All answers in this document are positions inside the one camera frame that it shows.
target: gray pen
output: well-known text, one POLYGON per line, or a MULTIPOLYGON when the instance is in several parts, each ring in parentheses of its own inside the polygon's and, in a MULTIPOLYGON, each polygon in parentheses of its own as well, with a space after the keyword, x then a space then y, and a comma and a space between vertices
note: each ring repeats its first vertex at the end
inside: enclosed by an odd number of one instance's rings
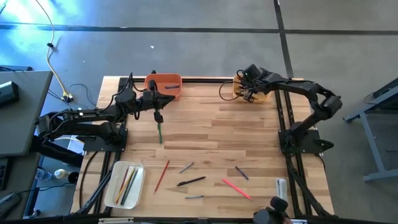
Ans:
POLYGON ((182 172, 184 172, 186 169, 188 169, 189 167, 191 167, 192 165, 193 165, 193 162, 191 164, 189 164, 189 165, 186 165, 182 170, 180 170, 180 174, 182 172))
POLYGON ((186 196, 185 199, 193 199, 193 198, 202 198, 204 195, 196 195, 196 196, 186 196))

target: wooden table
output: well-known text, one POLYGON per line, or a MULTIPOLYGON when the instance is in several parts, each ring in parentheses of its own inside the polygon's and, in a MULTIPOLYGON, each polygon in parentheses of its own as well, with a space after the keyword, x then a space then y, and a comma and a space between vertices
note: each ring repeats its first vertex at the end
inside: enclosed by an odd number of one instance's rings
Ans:
MULTIPOLYGON (((105 107, 111 95, 117 92, 119 78, 104 77, 99 108, 105 107)), ((279 120, 275 96, 263 104, 223 101, 218 96, 219 87, 219 83, 183 83, 181 99, 169 103, 161 111, 164 117, 163 144, 159 144, 153 111, 142 112, 138 121, 128 117, 129 139, 121 160, 142 163, 146 177, 139 205, 132 210, 114 208, 113 217, 252 218, 254 212, 269 206, 270 199, 276 195, 275 178, 283 177, 289 183, 285 157, 280 152, 277 137, 279 120), (167 160, 170 160, 169 168, 154 195, 167 160), (192 168, 178 173, 191 162, 195 162, 192 168), (249 176, 249 181, 237 172, 235 166, 249 176), (206 179, 176 187, 181 181, 201 176, 206 179), (253 201, 227 186, 222 178, 241 188, 253 201), (205 198, 184 199, 188 195, 204 195, 205 198)), ((224 86, 222 94, 225 98, 232 97, 231 89, 231 85, 224 86)), ((296 94, 290 97, 295 120, 304 120, 310 114, 308 100, 296 94)), ((90 154, 85 156, 80 173, 89 157, 90 154)), ((99 152, 88 168, 83 184, 83 203, 98 185, 103 157, 104 153, 99 152)), ((302 157, 309 189, 324 208, 333 213, 321 160, 309 154, 302 157)), ((71 212, 79 207, 80 179, 71 212)), ((298 197, 300 208, 304 210, 300 190, 298 197)), ((287 212, 293 214, 291 205, 287 212)))

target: gray floor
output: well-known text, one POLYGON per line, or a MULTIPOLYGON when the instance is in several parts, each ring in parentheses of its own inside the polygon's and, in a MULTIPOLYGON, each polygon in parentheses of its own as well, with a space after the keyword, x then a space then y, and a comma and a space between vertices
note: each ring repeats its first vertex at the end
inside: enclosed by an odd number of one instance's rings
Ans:
MULTIPOLYGON (((58 25, 277 28, 271 0, 41 2, 58 25)), ((395 0, 280 0, 280 5, 286 29, 398 29, 395 0)), ((6 6, 0 24, 13 22, 48 23, 28 0, 6 6)), ((50 35, 31 29, 0 30, 0 64, 47 70, 45 44, 50 35)), ((93 100, 104 75, 146 75, 154 69, 183 76, 222 76, 250 63, 286 73, 279 34, 56 31, 55 40, 58 51, 51 61, 64 84, 86 84, 93 100)), ((334 118, 318 125, 322 138, 335 143, 325 153, 335 213, 396 223, 398 179, 362 181, 376 165, 362 124, 345 124, 341 118, 360 108, 367 94, 397 77, 398 35, 287 35, 287 43, 295 77, 321 83, 341 95, 344 103, 334 118)), ((51 89, 62 93, 55 79, 51 89)), ((72 93, 77 102, 92 107, 84 89, 77 86, 72 93)), ((65 107, 49 96, 43 112, 65 107)))

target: red pencil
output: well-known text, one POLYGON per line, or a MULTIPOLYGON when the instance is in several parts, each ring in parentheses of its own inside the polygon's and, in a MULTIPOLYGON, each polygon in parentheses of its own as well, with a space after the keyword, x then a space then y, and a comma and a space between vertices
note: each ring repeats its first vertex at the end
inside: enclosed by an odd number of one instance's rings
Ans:
POLYGON ((233 189, 235 189, 237 192, 241 193, 243 196, 245 196, 246 198, 252 200, 252 198, 250 196, 248 196, 246 193, 244 193, 241 189, 235 187, 235 185, 231 184, 228 180, 223 179, 224 182, 226 182, 229 186, 231 186, 233 189))
POLYGON ((157 185, 156 185, 154 194, 156 194, 157 188, 159 187, 160 182, 161 182, 162 179, 163 179, 164 173, 166 172, 167 167, 169 166, 169 162, 170 162, 170 161, 167 161, 166 166, 164 167, 163 173, 162 173, 162 175, 160 176, 159 182, 158 182, 157 185))

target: black pen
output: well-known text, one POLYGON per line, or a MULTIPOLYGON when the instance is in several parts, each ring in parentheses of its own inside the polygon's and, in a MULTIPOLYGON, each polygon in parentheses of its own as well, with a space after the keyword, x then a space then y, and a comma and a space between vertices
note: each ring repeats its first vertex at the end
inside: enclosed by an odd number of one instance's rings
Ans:
POLYGON ((249 177, 247 177, 247 175, 244 174, 244 172, 243 172, 241 169, 239 169, 237 166, 235 166, 235 168, 242 174, 242 176, 243 176, 246 180, 249 180, 249 177))
POLYGON ((204 178, 206 178, 206 177, 199 177, 199 178, 196 178, 196 179, 193 179, 193 180, 183 181, 183 182, 180 182, 179 184, 177 184, 177 187, 181 186, 181 185, 184 185, 184 184, 189 184, 189 183, 192 183, 192 182, 195 182, 195 181, 198 181, 198 180, 203 180, 204 178))

